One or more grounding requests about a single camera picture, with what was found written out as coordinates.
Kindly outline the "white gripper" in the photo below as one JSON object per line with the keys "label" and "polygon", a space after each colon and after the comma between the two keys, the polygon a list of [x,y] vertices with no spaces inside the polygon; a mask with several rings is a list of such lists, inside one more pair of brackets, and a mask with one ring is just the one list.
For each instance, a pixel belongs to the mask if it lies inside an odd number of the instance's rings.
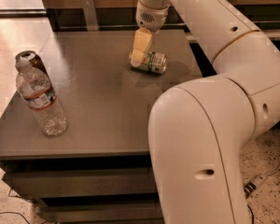
{"label": "white gripper", "polygon": [[138,1],[135,18],[140,28],[135,32],[130,56],[130,63],[133,67],[139,67],[146,57],[152,43],[152,33],[157,33],[165,24],[168,10],[168,5],[162,9],[155,9]]}

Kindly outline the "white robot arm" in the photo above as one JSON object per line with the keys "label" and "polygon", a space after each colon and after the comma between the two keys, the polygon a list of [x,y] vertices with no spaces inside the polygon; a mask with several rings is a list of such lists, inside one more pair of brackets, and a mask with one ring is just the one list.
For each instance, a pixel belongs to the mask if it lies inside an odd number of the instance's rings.
{"label": "white robot arm", "polygon": [[215,69],[164,92],[148,142],[165,224],[250,224],[239,152],[280,120],[280,51],[227,0],[138,0],[132,64],[174,7]]}

